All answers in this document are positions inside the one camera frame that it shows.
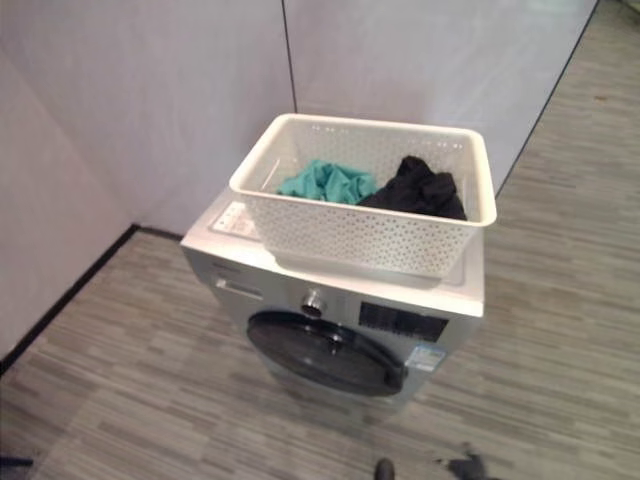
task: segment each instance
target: washing machine top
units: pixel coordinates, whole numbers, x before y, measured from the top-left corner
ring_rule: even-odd
[[[293,279],[391,299],[408,305],[482,317],[484,309],[483,236],[478,233],[448,277],[434,279],[377,270],[318,271],[276,262],[260,242],[244,203],[226,189],[202,214],[182,246]]]

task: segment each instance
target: white plastic basket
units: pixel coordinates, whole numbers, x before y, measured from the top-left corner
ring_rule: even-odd
[[[379,187],[407,155],[451,172],[468,221],[276,194],[313,159],[371,173]],[[277,117],[231,177],[266,248],[289,264],[350,265],[443,277],[496,219],[482,136],[471,130],[287,114]]]

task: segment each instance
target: washing machine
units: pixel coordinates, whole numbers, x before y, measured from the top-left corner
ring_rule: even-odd
[[[406,400],[483,318],[481,234],[445,279],[285,267],[226,190],[182,248],[271,368],[347,394]]]

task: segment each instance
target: sticker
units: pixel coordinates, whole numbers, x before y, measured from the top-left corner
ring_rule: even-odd
[[[231,202],[214,222],[212,229],[217,232],[260,240],[256,226],[249,216],[247,207],[242,202]]]
[[[447,353],[443,350],[428,345],[418,345],[409,355],[405,365],[425,372],[433,372],[446,355]]]

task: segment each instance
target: teal cloth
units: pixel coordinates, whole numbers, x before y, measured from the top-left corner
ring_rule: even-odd
[[[313,160],[297,176],[287,178],[277,192],[291,197],[355,205],[377,190],[376,181],[369,173]]]

